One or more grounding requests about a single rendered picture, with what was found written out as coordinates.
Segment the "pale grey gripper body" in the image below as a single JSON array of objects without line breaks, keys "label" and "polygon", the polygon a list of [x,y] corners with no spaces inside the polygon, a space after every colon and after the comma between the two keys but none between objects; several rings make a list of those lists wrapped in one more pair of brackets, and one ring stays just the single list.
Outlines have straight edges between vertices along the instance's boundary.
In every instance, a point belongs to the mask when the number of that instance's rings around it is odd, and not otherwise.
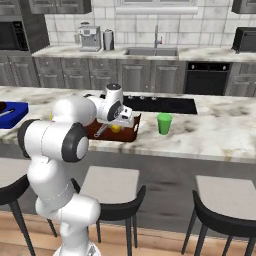
[{"label": "pale grey gripper body", "polygon": [[129,119],[115,119],[109,122],[109,125],[116,125],[121,127],[132,128],[134,126],[134,118]]}]

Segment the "brown wooden tray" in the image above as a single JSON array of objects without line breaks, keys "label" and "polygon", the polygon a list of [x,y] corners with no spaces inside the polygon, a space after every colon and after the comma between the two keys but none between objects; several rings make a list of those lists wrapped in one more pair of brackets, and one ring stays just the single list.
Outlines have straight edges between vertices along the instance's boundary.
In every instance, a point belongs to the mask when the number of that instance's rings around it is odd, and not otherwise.
[{"label": "brown wooden tray", "polygon": [[99,137],[95,137],[96,132],[100,129],[101,124],[94,120],[92,124],[85,126],[84,129],[87,137],[92,140],[133,142],[137,138],[137,132],[140,124],[141,115],[134,117],[134,126],[132,128],[123,127],[120,132],[114,133],[107,128]]}]

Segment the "green plastic cup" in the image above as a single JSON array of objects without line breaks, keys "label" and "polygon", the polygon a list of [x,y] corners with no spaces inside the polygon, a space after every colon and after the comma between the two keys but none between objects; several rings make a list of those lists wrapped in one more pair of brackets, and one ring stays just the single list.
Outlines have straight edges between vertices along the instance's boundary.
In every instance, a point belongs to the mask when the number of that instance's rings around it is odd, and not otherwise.
[{"label": "green plastic cup", "polygon": [[161,135],[167,135],[172,122],[172,115],[170,113],[159,113],[157,115],[158,131]]}]

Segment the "black hob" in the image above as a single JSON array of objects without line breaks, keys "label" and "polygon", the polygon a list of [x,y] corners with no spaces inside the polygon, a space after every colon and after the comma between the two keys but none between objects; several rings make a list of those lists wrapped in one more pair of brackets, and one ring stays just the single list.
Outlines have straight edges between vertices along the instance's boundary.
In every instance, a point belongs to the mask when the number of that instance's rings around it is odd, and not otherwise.
[{"label": "black hob", "polygon": [[193,99],[155,96],[124,96],[123,104],[133,111],[162,112],[175,114],[197,114]]}]

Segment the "grey base cupboard run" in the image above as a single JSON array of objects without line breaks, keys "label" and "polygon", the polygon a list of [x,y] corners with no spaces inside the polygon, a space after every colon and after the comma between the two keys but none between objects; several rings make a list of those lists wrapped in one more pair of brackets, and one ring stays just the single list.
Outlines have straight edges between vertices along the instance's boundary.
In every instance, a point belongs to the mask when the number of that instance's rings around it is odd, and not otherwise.
[{"label": "grey base cupboard run", "polygon": [[177,60],[0,56],[0,86],[183,92],[186,63]]}]

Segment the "black stool with grey seat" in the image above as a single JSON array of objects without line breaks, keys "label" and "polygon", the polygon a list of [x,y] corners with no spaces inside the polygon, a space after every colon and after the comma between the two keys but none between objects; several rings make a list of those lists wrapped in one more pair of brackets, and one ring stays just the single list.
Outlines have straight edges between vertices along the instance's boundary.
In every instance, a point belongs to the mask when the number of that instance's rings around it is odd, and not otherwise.
[{"label": "black stool with grey seat", "polygon": [[53,256],[57,239],[43,217],[22,213],[35,195],[23,176],[28,160],[0,158],[0,256]]},{"label": "black stool with grey seat", "polygon": [[90,166],[82,185],[72,178],[76,192],[100,202],[98,242],[101,221],[125,221],[127,256],[132,256],[132,247],[138,247],[136,214],[146,194],[145,185],[137,190],[139,174],[137,169]]},{"label": "black stool with grey seat", "polygon": [[248,238],[244,256],[251,256],[256,245],[256,187],[251,180],[196,176],[192,191],[194,208],[181,253],[184,254],[195,224],[201,229],[194,256],[200,256],[208,229],[227,235],[222,253],[226,256],[234,237]]}]

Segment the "grey sink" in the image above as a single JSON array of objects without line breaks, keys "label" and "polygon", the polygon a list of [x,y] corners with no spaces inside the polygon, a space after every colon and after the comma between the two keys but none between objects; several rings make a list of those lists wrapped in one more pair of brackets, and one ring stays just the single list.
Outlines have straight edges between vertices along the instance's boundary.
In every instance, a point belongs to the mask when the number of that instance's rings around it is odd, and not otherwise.
[{"label": "grey sink", "polygon": [[177,48],[149,48],[149,47],[129,47],[125,51],[126,55],[141,55],[141,56],[171,56],[178,55]]}]

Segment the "grey metal canister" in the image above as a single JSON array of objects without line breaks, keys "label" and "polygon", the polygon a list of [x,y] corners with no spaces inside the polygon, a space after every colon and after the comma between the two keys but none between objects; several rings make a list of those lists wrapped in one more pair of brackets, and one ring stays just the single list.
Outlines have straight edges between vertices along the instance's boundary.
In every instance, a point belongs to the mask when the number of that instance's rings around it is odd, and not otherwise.
[{"label": "grey metal canister", "polygon": [[106,51],[114,49],[114,32],[106,29],[103,33],[103,47]]}]

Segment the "silver coffee machine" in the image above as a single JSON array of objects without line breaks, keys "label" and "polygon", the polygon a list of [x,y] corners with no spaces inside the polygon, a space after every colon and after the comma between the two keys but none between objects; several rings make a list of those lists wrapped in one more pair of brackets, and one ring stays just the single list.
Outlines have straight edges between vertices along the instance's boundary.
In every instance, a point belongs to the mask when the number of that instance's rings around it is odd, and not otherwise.
[{"label": "silver coffee machine", "polygon": [[101,32],[99,26],[91,26],[88,22],[82,22],[78,28],[81,37],[81,51],[98,52],[101,49]]}]

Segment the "silver tap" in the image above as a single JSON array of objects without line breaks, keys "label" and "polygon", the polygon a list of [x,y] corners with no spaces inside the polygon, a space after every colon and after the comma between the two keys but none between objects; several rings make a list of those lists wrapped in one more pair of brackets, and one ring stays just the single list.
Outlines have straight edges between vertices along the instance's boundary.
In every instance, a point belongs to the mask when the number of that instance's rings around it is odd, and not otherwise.
[{"label": "silver tap", "polygon": [[162,37],[158,38],[158,25],[155,26],[155,32],[154,32],[154,48],[157,48],[159,44],[162,44]]}]

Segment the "black built-in oven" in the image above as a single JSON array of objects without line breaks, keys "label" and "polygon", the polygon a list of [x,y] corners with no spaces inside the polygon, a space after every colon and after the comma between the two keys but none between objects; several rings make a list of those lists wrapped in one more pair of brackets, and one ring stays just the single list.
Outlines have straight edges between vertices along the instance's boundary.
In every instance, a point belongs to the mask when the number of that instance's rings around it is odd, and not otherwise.
[{"label": "black built-in oven", "polygon": [[222,96],[230,68],[227,62],[188,62],[184,93]]}]

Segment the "black microwave oven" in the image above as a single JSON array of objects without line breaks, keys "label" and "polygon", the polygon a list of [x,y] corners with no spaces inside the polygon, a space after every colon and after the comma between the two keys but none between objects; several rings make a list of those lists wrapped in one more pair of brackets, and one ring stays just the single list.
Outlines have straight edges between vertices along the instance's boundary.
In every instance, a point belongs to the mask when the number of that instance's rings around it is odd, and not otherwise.
[{"label": "black microwave oven", "polygon": [[0,22],[0,50],[28,51],[21,21]]}]

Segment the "black toaster oven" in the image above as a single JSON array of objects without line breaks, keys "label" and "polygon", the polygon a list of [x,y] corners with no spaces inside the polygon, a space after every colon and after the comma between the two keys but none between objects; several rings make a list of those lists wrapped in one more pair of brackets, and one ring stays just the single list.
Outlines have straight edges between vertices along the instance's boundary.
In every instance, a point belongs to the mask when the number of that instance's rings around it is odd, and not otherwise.
[{"label": "black toaster oven", "polygon": [[238,27],[232,49],[236,53],[256,53],[256,27]]}]

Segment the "white window frame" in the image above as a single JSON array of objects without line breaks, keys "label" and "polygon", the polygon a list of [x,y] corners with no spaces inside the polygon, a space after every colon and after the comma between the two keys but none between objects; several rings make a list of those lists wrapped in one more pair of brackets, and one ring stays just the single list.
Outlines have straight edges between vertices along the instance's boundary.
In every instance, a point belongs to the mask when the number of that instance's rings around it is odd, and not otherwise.
[{"label": "white window frame", "polygon": [[196,15],[197,0],[115,0],[118,15]]}]

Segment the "grey wall cupboard run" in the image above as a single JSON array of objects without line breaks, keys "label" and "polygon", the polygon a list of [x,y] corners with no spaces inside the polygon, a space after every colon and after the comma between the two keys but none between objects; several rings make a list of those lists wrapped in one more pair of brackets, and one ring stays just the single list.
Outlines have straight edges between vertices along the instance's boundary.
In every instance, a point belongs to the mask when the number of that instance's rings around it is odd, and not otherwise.
[{"label": "grey wall cupboard run", "polygon": [[87,14],[91,0],[0,0],[0,15]]}]

